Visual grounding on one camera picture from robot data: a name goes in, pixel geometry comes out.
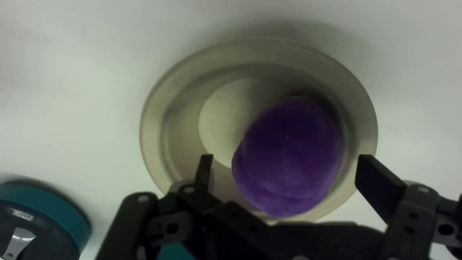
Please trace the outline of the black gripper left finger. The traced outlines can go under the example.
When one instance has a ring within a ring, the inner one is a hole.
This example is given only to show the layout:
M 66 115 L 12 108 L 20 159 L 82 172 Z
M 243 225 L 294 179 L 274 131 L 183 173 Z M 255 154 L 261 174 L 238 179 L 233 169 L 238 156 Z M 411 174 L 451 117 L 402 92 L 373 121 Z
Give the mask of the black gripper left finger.
M 212 163 L 213 156 L 212 154 L 202 154 L 197 163 L 197 169 L 194 173 L 194 185 L 202 189 L 207 190 L 212 176 Z

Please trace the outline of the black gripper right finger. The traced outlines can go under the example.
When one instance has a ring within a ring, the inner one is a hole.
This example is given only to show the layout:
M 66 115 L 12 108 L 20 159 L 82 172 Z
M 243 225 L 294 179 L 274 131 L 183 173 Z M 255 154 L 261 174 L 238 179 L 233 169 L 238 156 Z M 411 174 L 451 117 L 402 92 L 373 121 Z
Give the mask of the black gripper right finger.
M 407 185 L 372 154 L 359 154 L 355 186 L 378 216 L 388 224 Z

